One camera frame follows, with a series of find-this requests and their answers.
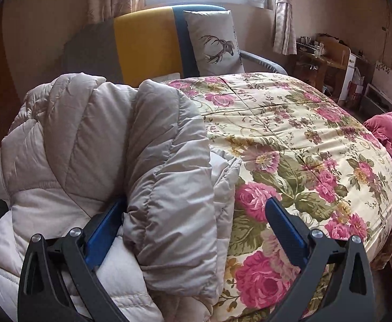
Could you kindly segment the beige quilted down jacket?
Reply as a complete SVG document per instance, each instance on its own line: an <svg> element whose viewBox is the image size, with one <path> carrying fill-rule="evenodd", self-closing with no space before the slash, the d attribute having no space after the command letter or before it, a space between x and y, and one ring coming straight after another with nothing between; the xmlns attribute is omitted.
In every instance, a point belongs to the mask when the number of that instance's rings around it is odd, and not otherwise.
<svg viewBox="0 0 392 322"><path fill-rule="evenodd" d="M210 146L179 89L64 74L29 91L0 148L0 308L18 318L34 234L128 206L95 273L129 321L210 321L224 287L240 159Z"/></svg>

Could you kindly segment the floral bed quilt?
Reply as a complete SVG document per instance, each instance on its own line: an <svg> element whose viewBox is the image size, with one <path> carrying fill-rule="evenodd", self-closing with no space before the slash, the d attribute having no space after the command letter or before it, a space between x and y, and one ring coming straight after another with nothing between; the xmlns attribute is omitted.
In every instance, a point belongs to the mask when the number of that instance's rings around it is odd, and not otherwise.
<svg viewBox="0 0 392 322"><path fill-rule="evenodd" d="M260 321L296 280L264 208L276 198L333 239L359 236L373 270L392 256L392 163L332 100L281 74L164 82L197 107L210 146L240 159L224 287L210 321Z"/></svg>

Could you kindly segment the white box by desk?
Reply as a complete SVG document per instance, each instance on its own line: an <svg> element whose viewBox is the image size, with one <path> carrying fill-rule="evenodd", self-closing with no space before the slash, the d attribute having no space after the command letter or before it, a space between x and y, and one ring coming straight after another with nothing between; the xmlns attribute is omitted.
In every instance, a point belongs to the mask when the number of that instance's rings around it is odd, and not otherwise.
<svg viewBox="0 0 392 322"><path fill-rule="evenodd" d="M338 104L345 108L357 108L369 81L371 65L363 57L351 53Z"/></svg>

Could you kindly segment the grey yellow blue headboard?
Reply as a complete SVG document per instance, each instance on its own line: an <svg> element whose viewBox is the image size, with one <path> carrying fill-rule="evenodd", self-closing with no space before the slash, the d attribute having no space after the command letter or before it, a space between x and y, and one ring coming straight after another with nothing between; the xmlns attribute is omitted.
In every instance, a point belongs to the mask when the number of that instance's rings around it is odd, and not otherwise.
<svg viewBox="0 0 392 322"><path fill-rule="evenodd" d="M199 77L184 12L223 10L209 4L156 7L88 24L64 45L62 72L133 87L173 73Z"/></svg>

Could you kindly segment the white folded towel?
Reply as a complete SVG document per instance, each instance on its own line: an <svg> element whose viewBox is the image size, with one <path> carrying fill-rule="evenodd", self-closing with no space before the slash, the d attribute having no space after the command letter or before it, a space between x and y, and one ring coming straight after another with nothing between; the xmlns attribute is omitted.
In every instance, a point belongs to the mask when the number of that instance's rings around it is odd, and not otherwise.
<svg viewBox="0 0 392 322"><path fill-rule="evenodd" d="M167 82L167 81L173 81L181 78L180 73L172 73L172 74L167 74L163 76L157 76L157 77L152 77L152 81L154 82Z"/></svg>

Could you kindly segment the wooden desk with clutter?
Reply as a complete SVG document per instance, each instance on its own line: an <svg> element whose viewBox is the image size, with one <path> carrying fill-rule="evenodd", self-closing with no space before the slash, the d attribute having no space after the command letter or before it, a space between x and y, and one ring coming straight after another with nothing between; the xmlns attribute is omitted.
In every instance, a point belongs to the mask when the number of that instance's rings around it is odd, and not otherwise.
<svg viewBox="0 0 392 322"><path fill-rule="evenodd" d="M351 48L328 34L317 34L298 38L296 49L297 54L291 60L291 75L338 103L349 55L353 53Z"/></svg>

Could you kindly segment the patterned right curtain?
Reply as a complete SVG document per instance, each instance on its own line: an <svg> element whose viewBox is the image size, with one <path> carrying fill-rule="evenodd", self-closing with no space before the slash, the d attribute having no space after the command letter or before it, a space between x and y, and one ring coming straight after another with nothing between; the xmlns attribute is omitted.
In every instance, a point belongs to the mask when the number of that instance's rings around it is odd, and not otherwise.
<svg viewBox="0 0 392 322"><path fill-rule="evenodd" d="M291 0L275 0L273 51L277 54L297 54Z"/></svg>

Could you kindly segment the deer print pillow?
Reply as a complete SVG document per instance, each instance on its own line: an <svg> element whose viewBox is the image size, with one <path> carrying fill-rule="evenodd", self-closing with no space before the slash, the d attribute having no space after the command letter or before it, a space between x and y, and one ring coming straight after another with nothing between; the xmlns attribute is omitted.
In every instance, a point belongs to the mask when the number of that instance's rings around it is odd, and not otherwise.
<svg viewBox="0 0 392 322"><path fill-rule="evenodd" d="M201 76L245 72L232 13L184 11L192 49Z"/></svg>

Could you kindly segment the grey bed frame rail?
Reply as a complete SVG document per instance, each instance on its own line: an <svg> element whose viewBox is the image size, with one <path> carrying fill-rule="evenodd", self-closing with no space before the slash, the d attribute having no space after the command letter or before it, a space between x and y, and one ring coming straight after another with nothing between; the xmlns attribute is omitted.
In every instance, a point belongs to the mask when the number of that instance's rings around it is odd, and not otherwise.
<svg viewBox="0 0 392 322"><path fill-rule="evenodd" d="M240 56L244 60L248 60L252 63L260 65L261 67L265 68L269 73L282 74L286 76L288 75L287 71L281 65L264 57L243 50L240 50Z"/></svg>

